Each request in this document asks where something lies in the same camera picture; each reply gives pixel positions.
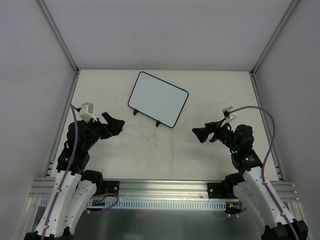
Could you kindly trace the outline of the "white whiteboard black frame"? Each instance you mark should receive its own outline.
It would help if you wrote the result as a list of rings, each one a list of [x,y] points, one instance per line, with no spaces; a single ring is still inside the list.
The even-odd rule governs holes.
[[[187,102],[189,92],[147,72],[139,72],[128,107],[168,128],[174,128]]]

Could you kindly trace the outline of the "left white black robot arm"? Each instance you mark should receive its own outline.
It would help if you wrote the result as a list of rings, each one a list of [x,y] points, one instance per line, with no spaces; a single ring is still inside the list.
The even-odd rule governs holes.
[[[102,113],[106,123],[90,118],[75,119],[68,126],[67,140],[57,161],[57,174],[46,209],[33,232],[26,240],[72,240],[78,221],[89,200],[117,194],[106,192],[103,174],[87,170],[89,151],[99,140],[117,136],[123,130],[124,120]]]

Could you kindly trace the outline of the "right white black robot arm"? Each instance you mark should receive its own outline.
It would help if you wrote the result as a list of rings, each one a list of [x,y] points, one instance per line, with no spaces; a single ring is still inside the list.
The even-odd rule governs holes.
[[[235,130],[222,121],[209,122],[204,127],[193,128],[192,132],[201,143],[213,137],[230,151],[236,173],[227,175],[224,180],[212,186],[207,185],[208,197],[236,198],[244,209],[257,217],[263,227],[263,240],[305,240],[308,226],[297,220],[282,202],[279,195],[265,176],[264,165],[253,149],[253,129],[241,124]]]

